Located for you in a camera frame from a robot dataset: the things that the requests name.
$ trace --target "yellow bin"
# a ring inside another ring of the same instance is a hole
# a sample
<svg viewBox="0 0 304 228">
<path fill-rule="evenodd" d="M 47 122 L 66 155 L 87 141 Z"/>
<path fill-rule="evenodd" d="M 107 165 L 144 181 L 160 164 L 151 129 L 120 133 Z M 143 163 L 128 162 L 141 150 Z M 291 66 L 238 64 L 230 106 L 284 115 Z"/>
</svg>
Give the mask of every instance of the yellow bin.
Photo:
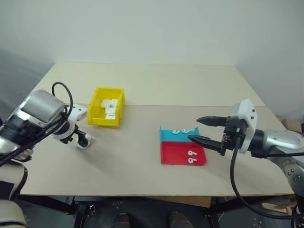
<svg viewBox="0 0 304 228">
<path fill-rule="evenodd" d="M 105 109 L 100 106 L 104 99 L 118 99 L 115 111 L 115 120 L 105 118 Z M 122 118 L 122 109 L 125 102 L 124 89 L 98 87 L 89 104 L 87 121 L 89 125 L 118 127 L 119 120 Z"/>
</svg>

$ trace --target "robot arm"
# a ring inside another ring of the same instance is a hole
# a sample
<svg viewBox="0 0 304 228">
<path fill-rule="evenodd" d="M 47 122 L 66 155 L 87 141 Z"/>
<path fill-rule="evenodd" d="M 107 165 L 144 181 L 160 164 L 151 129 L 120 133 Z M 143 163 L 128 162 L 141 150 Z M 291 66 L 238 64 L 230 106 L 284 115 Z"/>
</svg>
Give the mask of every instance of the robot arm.
<svg viewBox="0 0 304 228">
<path fill-rule="evenodd" d="M 225 155 L 226 149 L 229 149 L 239 150 L 240 153 L 250 151 L 253 157 L 269 159 L 286 175 L 296 195 L 299 210 L 301 213 L 304 212 L 304 158 L 302 157 L 304 137 L 302 135 L 292 131 L 256 129 L 257 112 L 250 100 L 235 105 L 229 117 L 206 116 L 197 121 L 208 126 L 224 126 L 222 141 L 217 142 L 200 135 L 189 135 L 189 139 L 200 146 L 217 151 L 222 156 Z"/>
<path fill-rule="evenodd" d="M 55 83 L 52 90 L 56 84 L 67 89 L 70 106 L 46 91 L 34 91 L 0 124 L 0 226 L 26 226 L 21 209 L 11 200 L 19 195 L 28 176 L 27 169 L 19 162 L 31 160 L 37 143 L 51 135 L 67 144 L 76 134 L 76 147 L 85 149 L 90 144 L 91 137 L 76 125 L 86 117 L 87 108 L 73 104 L 64 84 Z"/>
</svg>

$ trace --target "white wall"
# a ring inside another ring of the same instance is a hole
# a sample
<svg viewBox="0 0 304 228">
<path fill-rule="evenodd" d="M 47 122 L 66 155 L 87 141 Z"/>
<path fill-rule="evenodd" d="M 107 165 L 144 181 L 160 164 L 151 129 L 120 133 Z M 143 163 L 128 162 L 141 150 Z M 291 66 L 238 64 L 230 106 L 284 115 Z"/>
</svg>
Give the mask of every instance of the white wall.
<svg viewBox="0 0 304 228">
<path fill-rule="evenodd" d="M 33 60 L 236 65 L 304 116 L 303 0 L 2 0 L 0 50 Z"/>
<path fill-rule="evenodd" d="M 50 61 L 30 60 L 0 49 L 0 117 L 7 119 L 53 66 Z"/>
</svg>

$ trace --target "tabletop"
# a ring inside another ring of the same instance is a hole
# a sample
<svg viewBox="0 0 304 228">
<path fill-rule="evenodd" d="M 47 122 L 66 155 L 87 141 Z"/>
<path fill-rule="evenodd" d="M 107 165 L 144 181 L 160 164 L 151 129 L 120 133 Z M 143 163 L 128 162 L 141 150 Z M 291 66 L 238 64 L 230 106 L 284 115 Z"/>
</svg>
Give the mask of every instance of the tabletop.
<svg viewBox="0 0 304 228">
<path fill-rule="evenodd" d="M 231 106 L 250 98 L 265 106 L 234 66 L 55 64 L 36 86 L 65 83 L 76 103 L 90 103 L 96 87 L 124 88 L 127 105 Z M 69 101 L 62 89 L 56 92 Z"/>
<path fill-rule="evenodd" d="M 195 120 L 205 115 L 229 115 L 231 107 L 128 105 L 123 108 L 119 128 L 79 123 L 90 134 L 86 150 L 73 143 L 65 145 L 48 137 L 35 147 L 33 160 L 25 165 L 28 180 L 22 194 L 150 196 L 199 195 L 232 196 L 229 166 L 231 151 L 225 156 L 205 149 L 204 166 L 161 165 L 162 129 L 194 129 L 221 140 L 223 127 L 208 127 Z M 284 127 L 267 107 L 257 107 L 258 128 Z M 283 172 L 266 159 L 239 154 L 236 184 L 242 195 L 292 193 Z"/>
<path fill-rule="evenodd" d="M 193 129 L 221 140 L 222 127 L 195 120 L 206 115 L 228 116 L 231 106 L 250 98 L 258 111 L 258 128 L 284 129 L 234 66 L 153 66 L 115 64 L 56 64 L 36 89 L 50 91 L 65 83 L 76 103 L 88 104 L 96 87 L 125 89 L 126 106 L 119 128 L 88 126 L 93 137 L 79 150 L 48 137 L 35 147 L 22 194 L 92 196 L 232 196 L 231 155 L 205 150 L 205 166 L 161 165 L 163 129 Z M 58 97 L 68 101 L 65 91 Z M 236 183 L 242 195 L 292 194 L 275 164 L 240 154 Z"/>
</svg>

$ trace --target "red tray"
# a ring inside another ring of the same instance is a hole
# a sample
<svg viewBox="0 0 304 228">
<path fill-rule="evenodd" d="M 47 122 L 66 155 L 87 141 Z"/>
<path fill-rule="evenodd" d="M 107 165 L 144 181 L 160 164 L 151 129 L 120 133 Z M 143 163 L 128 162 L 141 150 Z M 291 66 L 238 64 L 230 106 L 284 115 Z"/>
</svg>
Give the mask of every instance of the red tray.
<svg viewBox="0 0 304 228">
<path fill-rule="evenodd" d="M 188 151 L 198 155 L 189 156 Z M 197 161 L 188 163 L 188 158 L 195 158 Z M 163 165 L 194 165 L 202 166 L 207 163 L 204 148 L 193 142 L 161 142 L 161 162 Z"/>
</svg>

